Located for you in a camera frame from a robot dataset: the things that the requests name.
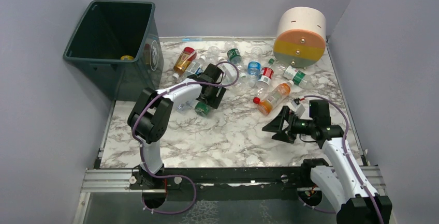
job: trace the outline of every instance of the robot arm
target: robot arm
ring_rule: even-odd
[[[339,125],[331,124],[328,102],[310,100],[310,117],[312,120],[300,119],[288,106],[283,106],[279,115],[262,130],[275,132],[273,139],[287,143],[294,143],[299,134],[310,135],[316,141],[331,161],[337,176],[326,166],[326,162],[313,165],[304,161],[302,167],[308,172],[309,180],[319,186],[337,212],[338,224],[379,223],[370,196],[373,196],[384,223],[388,224],[392,204],[387,196],[380,196],[368,182],[347,141],[343,146],[344,132]],[[288,127],[283,128],[284,122],[288,123]]]
[[[141,137],[143,143],[144,162],[140,166],[156,174],[163,166],[160,157],[160,138],[168,127],[169,118],[173,108],[190,100],[199,100],[213,108],[218,108],[226,89],[213,86],[223,72],[215,65],[209,64],[206,70],[199,76],[191,75],[183,82],[166,89],[154,91],[145,88],[140,94],[131,114],[128,117],[128,125],[133,129],[143,109],[158,95],[162,95],[151,106],[153,111],[147,111],[136,128],[136,135]]]

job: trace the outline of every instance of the green bottle label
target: green bottle label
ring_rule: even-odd
[[[227,57],[229,58],[229,61],[234,64],[237,64],[242,60],[241,54],[239,53],[237,48],[230,49],[227,52]]]
[[[294,77],[292,78],[292,81],[295,85],[299,85],[299,83],[302,82],[303,77],[305,77],[305,73],[298,70],[296,75],[294,75]]]

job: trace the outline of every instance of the plastic bin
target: plastic bin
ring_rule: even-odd
[[[79,68],[110,99],[136,101],[157,89],[163,71],[154,3],[93,1],[78,23],[64,59]],[[129,55],[132,60],[121,60]]]

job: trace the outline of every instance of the yellow object in bin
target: yellow object in bin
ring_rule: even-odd
[[[130,56],[130,55],[125,55],[121,57],[121,60],[134,60],[134,57]]]

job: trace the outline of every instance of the yellow stripe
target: yellow stripe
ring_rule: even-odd
[[[282,40],[276,40],[274,42],[273,52],[317,61],[321,58],[325,52],[325,49],[307,47],[302,44],[294,44]]]

